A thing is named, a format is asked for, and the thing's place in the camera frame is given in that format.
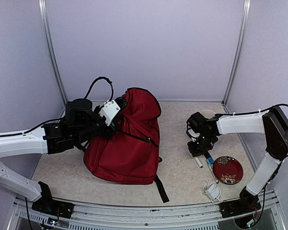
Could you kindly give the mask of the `red capped marker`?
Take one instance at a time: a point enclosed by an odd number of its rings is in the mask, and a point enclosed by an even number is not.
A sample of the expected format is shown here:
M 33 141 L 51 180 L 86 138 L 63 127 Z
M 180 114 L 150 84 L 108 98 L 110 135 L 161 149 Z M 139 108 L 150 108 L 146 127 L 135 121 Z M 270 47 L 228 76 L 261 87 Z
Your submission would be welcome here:
M 198 157 L 194 157 L 194 159 L 195 159 L 197 165 L 198 165 L 200 168 L 203 168 L 203 165 L 201 164 L 199 158 L 198 158 Z

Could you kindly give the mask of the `red student backpack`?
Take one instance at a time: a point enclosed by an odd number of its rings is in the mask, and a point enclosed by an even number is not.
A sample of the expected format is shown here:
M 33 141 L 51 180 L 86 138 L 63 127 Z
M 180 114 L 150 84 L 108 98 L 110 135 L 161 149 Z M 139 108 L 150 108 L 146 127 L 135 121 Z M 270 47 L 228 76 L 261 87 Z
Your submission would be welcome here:
M 117 132 L 110 139 L 93 138 L 84 153 L 84 164 L 100 179 L 119 184 L 156 183 L 163 203 L 169 201 L 157 169 L 161 107 L 146 89 L 129 88 L 123 95 L 127 107 L 121 112 Z

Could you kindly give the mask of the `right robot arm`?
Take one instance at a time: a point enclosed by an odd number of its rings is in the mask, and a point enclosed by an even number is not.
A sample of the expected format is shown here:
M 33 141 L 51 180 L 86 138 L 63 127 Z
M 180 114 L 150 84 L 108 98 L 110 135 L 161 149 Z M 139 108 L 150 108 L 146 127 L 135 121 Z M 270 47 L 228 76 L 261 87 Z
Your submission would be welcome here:
M 211 118 L 200 112 L 192 114 L 186 121 L 188 143 L 193 156 L 204 155 L 213 149 L 219 136 L 238 134 L 250 157 L 255 152 L 261 159 L 254 159 L 256 171 L 240 193 L 236 209 L 247 212 L 254 206 L 258 194 L 276 176 L 283 161 L 288 158 L 288 118 L 279 103 L 254 112 L 215 114 Z

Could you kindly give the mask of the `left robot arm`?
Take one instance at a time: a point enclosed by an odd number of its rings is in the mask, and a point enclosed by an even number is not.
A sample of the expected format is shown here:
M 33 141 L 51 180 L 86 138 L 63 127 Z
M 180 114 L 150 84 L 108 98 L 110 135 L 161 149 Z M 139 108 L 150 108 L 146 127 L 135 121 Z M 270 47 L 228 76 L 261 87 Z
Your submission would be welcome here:
M 53 213 L 57 201 L 43 182 L 32 181 L 10 170 L 2 158 L 25 154 L 56 154 L 77 148 L 85 150 L 84 142 L 103 136 L 110 139 L 118 129 L 120 113 L 128 105 L 124 97 L 111 97 L 94 107 L 88 95 L 65 105 L 61 118 L 45 121 L 30 130 L 0 134 L 0 186 L 39 204 L 47 213 Z

